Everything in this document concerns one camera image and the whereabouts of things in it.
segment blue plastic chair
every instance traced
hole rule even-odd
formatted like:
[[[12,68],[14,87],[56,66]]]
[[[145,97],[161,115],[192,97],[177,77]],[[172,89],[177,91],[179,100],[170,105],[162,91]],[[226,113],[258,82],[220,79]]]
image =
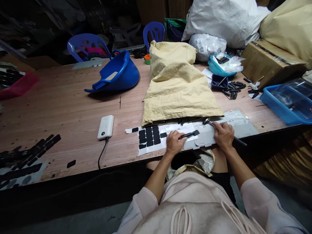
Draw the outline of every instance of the blue plastic chair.
[[[156,21],[152,21],[145,26],[143,29],[143,39],[144,44],[147,47],[147,52],[150,51],[150,44],[147,37],[148,33],[150,33],[152,41],[155,40],[156,42],[162,42],[165,37],[165,27],[162,23]]]
[[[98,47],[98,44],[100,43],[104,49],[109,58],[111,59],[110,52],[105,44],[105,42],[97,35],[91,34],[91,33],[83,33],[73,36],[71,39],[67,42],[67,49],[70,52],[70,54],[77,60],[77,62],[83,62],[82,58],[79,57],[77,54],[75,48],[80,49],[82,52],[84,52],[87,56],[89,53],[85,51],[82,46],[85,47],[92,47],[92,44],[94,43],[95,47]]]

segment blue tray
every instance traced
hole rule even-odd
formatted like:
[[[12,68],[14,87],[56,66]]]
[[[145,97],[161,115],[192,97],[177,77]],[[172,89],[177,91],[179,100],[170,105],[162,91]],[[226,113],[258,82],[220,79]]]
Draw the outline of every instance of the blue tray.
[[[263,101],[287,125],[312,124],[312,100],[307,97],[296,103],[295,109],[290,110],[271,94],[271,92],[279,86],[280,84],[264,88],[260,100]],[[289,92],[296,92],[298,95],[302,95],[291,87],[289,88]]]

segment clear plastic bag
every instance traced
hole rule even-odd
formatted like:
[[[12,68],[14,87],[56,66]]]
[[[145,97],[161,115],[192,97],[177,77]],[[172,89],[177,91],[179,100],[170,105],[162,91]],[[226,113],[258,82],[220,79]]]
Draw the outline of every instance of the clear plastic bag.
[[[208,62],[210,56],[224,52],[227,47],[224,39],[204,33],[192,35],[188,43],[198,50],[196,59],[201,62]]]
[[[219,64],[216,58],[221,59],[226,56],[227,56],[226,53],[219,53],[216,56],[213,56],[214,62],[216,62],[224,72],[233,73],[233,72],[241,72],[243,70],[244,67],[241,65],[241,61],[245,59],[238,56],[233,56],[232,58],[229,58],[227,62]]]

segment table surface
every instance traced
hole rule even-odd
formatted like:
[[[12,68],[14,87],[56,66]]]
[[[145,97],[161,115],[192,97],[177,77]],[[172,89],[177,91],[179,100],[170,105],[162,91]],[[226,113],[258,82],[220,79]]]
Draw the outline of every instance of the table surface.
[[[139,138],[126,134],[126,128],[140,126],[143,117],[143,100],[150,82],[150,66],[142,59],[132,59],[140,71],[138,84],[124,92],[102,93],[91,96],[84,92],[100,79],[101,67],[72,70],[74,65],[35,71],[40,81],[21,97],[1,101],[0,152],[17,146],[30,148],[40,139],[60,134],[61,140],[41,159],[50,163],[40,181],[89,172],[98,169],[98,158],[104,141],[97,139],[101,117],[113,115],[113,135],[109,138],[101,157],[101,168],[161,156],[165,149],[138,156]],[[200,71],[206,66],[195,65]],[[239,73],[234,81],[243,81]],[[247,88],[229,100],[223,93],[214,91],[224,112],[240,110],[259,133],[286,128],[287,125],[262,102],[248,97]],[[67,164],[76,164],[67,168]]]

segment right hand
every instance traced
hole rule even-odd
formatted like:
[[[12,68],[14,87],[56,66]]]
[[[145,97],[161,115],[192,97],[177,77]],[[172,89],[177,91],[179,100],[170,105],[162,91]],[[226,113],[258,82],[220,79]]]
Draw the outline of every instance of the right hand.
[[[233,126],[227,123],[217,123],[214,124],[214,137],[215,142],[218,144],[221,150],[227,150],[232,148],[232,142],[234,139],[234,129]]]

